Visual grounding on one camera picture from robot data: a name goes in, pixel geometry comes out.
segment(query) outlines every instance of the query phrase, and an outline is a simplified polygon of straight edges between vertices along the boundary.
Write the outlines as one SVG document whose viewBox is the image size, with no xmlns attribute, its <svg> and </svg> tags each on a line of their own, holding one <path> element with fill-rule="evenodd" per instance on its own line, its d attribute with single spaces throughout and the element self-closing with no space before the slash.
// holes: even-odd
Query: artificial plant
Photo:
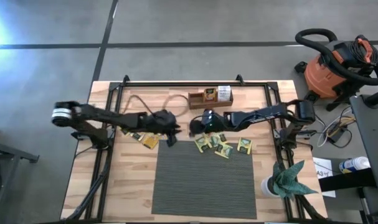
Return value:
<svg viewBox="0 0 378 224">
<path fill-rule="evenodd" d="M 294 164 L 290 168 L 281 171 L 280 166 L 276 162 L 273 166 L 273 175 L 271 177 L 271 184 L 273 184 L 274 193 L 278 194 L 281 198 L 293 198 L 294 195 L 306 195 L 318 193 L 310 189 L 304 184 L 295 181 L 295 177 L 303 168 L 305 161 Z"/>
</svg>

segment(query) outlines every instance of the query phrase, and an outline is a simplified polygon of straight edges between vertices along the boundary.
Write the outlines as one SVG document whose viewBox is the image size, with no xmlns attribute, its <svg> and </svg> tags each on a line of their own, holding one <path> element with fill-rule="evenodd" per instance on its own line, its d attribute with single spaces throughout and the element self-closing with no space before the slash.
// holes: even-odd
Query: orange shop vacuum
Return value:
<svg viewBox="0 0 378 224">
<path fill-rule="evenodd" d="M 329 42 L 323 45 L 307 35 L 323 35 Z M 332 111 L 340 103 L 349 103 L 349 97 L 364 85 L 378 85 L 378 50 L 363 35 L 354 41 L 338 40 L 327 29 L 306 29 L 295 35 L 297 43 L 317 50 L 320 54 L 310 62 L 300 62 L 295 71 L 303 73 L 309 92 L 306 100 L 335 99 L 326 109 Z"/>
</svg>

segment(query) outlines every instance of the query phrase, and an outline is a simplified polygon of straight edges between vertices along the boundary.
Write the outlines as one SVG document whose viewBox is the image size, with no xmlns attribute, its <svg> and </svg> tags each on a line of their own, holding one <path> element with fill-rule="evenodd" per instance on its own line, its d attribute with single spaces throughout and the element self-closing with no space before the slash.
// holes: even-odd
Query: wooden box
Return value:
<svg viewBox="0 0 378 224">
<path fill-rule="evenodd" d="M 204 102 L 204 93 L 189 93 L 189 108 L 201 109 L 201 108 L 215 108 L 219 106 L 232 106 L 233 104 L 233 94 L 230 92 L 230 101 L 223 102 Z"/>
</svg>

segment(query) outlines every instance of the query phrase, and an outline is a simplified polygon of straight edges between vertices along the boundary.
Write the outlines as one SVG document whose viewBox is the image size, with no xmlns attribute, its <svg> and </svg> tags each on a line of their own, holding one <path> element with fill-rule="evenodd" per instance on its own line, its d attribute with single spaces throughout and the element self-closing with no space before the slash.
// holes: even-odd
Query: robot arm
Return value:
<svg viewBox="0 0 378 224">
<path fill-rule="evenodd" d="M 295 112 L 288 109 L 290 105 L 295 105 Z M 296 135 L 302 127 L 315 121 L 313 104 L 308 100 L 293 100 L 251 112 L 224 112 L 223 116 L 213 110 L 204 110 L 201 121 L 190 122 L 190 132 L 193 136 L 200 133 L 241 131 L 251 124 L 276 118 L 290 122 L 287 128 L 280 130 L 280 142 L 295 144 Z"/>
<path fill-rule="evenodd" d="M 108 133 L 106 129 L 95 128 L 88 120 L 99 121 L 129 132 L 149 132 L 166 134 L 168 146 L 176 142 L 175 134 L 181 130 L 176 124 L 175 116 L 166 110 L 157 111 L 151 115 L 147 112 L 118 114 L 96 108 L 76 101 L 57 102 L 53 110 L 52 123 L 59 127 L 71 127 L 77 130 L 72 136 L 88 136 L 98 149 L 108 147 Z"/>
</svg>

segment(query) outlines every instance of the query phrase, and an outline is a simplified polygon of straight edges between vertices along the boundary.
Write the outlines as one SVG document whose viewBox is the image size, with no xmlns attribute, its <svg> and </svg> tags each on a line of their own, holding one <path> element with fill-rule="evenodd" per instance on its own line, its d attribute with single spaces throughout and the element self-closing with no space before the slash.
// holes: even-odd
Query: concrete floor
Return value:
<svg viewBox="0 0 378 224">
<path fill-rule="evenodd" d="M 111 3 L 0 1 L 0 44 L 99 44 Z M 120 0 L 109 42 L 281 42 L 314 27 L 331 29 L 343 40 L 358 34 L 378 40 L 378 0 Z M 50 123 L 50 114 L 55 101 L 86 102 L 98 54 L 99 49 L 0 50 L 0 142 L 40 154 L 37 164 L 21 162 L 0 223 L 59 219 L 77 142 L 70 129 Z M 132 80 L 231 80 L 241 74 L 247 80 L 292 79 L 302 97 L 305 81 L 293 67 L 316 54 L 305 47 L 108 49 L 99 79 L 127 74 Z M 331 113 L 316 108 L 330 122 L 343 106 Z M 359 131 L 351 130 L 347 148 L 326 144 L 313 155 L 364 155 Z M 352 193 L 338 195 L 326 198 L 329 216 L 359 222 L 356 199 L 348 203 Z"/>
</svg>

